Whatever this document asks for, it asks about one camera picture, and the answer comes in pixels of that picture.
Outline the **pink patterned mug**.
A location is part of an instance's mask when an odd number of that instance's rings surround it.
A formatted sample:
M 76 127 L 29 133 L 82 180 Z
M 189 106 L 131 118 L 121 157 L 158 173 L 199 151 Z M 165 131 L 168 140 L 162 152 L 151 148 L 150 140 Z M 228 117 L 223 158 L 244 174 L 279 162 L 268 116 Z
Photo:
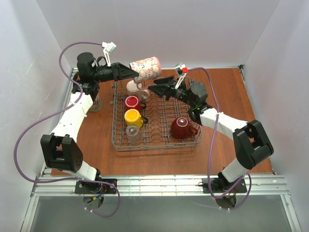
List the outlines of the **pink patterned mug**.
M 130 68 L 139 74 L 134 77 L 134 83 L 138 89 L 144 89 L 142 83 L 159 78 L 162 74 L 161 64 L 157 57 L 145 58 L 129 64 Z

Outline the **tall cream decorated mug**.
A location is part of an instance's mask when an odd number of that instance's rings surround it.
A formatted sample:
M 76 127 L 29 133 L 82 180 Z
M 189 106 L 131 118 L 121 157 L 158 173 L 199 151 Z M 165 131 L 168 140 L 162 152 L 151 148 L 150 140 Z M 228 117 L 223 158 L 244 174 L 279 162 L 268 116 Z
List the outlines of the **tall cream decorated mug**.
M 98 93 L 96 98 L 95 98 L 95 100 L 94 100 L 94 102 L 93 102 L 93 105 L 90 108 L 90 110 L 92 112 L 98 112 L 101 108 L 102 108 L 102 103 L 101 103 L 100 95 Z

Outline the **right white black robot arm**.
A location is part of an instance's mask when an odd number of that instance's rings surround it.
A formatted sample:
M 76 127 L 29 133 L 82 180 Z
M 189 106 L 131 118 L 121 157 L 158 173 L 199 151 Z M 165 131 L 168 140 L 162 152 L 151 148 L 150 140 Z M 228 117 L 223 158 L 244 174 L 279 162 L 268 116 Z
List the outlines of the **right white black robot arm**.
M 185 83 L 176 86 L 174 77 L 155 80 L 148 89 L 158 97 L 173 97 L 189 106 L 191 120 L 201 126 L 213 128 L 234 142 L 236 157 L 211 181 L 216 189 L 227 190 L 245 173 L 274 153 L 274 148 L 260 121 L 238 120 L 219 113 L 206 102 L 206 87 L 194 82 L 189 88 Z

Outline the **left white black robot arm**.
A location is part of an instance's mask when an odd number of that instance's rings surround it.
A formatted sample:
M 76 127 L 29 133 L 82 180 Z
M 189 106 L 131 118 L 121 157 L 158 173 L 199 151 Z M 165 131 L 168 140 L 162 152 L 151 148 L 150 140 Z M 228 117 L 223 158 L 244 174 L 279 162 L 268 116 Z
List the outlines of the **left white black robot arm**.
M 99 61 L 100 59 L 94 58 L 90 52 L 78 55 L 78 72 L 73 78 L 75 83 L 70 95 L 69 109 L 64 112 L 51 133 L 41 137 L 47 167 L 90 181 L 94 181 L 99 172 L 84 161 L 76 142 L 82 122 L 98 95 L 99 83 L 125 80 L 139 75 L 119 62 L 102 66 Z

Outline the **pale pink mug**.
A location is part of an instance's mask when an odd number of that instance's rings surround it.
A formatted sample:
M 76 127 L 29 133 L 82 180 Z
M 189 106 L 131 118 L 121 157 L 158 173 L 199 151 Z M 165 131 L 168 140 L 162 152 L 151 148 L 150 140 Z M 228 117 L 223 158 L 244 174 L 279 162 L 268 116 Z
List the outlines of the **pale pink mug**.
M 135 96 L 140 101 L 145 101 L 145 100 L 149 99 L 149 97 L 150 97 L 149 90 L 141 89 L 141 88 L 142 88 L 141 83 L 137 84 L 133 80 L 131 80 L 126 84 L 127 95 L 128 96 Z

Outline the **dark red round mug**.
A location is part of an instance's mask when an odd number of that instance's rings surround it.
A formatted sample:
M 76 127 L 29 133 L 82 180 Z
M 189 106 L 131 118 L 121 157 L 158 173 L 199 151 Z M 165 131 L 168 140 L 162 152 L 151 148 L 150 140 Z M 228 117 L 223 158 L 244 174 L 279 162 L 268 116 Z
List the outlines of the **dark red round mug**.
M 187 139 L 198 134 L 198 130 L 192 126 L 185 117 L 179 117 L 173 120 L 170 133 L 175 139 Z

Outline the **yellow mug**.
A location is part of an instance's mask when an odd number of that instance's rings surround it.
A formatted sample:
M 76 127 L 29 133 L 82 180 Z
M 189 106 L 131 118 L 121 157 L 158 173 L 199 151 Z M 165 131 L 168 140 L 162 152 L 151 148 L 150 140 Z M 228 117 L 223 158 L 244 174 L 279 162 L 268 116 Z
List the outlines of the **yellow mug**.
M 142 116 L 136 109 L 129 109 L 124 114 L 124 119 L 127 126 L 136 125 L 141 128 L 143 124 L 148 123 L 148 118 Z

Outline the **clear glass cup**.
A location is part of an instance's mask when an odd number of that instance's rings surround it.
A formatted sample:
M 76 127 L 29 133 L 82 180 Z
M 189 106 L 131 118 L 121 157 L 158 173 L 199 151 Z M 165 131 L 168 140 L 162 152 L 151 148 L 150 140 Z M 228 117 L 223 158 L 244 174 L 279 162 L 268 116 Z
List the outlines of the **clear glass cup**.
M 140 144 L 143 141 L 143 133 L 135 124 L 126 127 L 126 135 L 128 141 L 133 145 Z

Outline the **aluminium frame rail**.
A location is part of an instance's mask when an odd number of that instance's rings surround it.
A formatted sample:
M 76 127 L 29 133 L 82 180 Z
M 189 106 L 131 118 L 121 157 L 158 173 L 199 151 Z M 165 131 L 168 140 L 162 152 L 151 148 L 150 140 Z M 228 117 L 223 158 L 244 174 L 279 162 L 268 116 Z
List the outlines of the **aluminium frame rail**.
M 146 175 L 110 176 L 117 179 L 117 188 L 122 197 L 143 196 L 202 196 L 203 188 L 198 185 L 203 175 Z M 282 175 L 251 174 L 251 195 L 288 195 L 289 188 Z M 31 196 L 93 196 L 82 192 L 74 180 L 35 184 Z

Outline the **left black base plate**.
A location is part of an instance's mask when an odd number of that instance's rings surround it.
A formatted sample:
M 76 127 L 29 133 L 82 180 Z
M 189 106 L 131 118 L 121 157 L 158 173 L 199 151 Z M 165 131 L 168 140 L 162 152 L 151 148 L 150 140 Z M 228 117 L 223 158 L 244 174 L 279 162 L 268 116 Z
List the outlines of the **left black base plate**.
M 78 181 L 75 185 L 76 194 L 115 194 L 116 190 L 107 184 Z

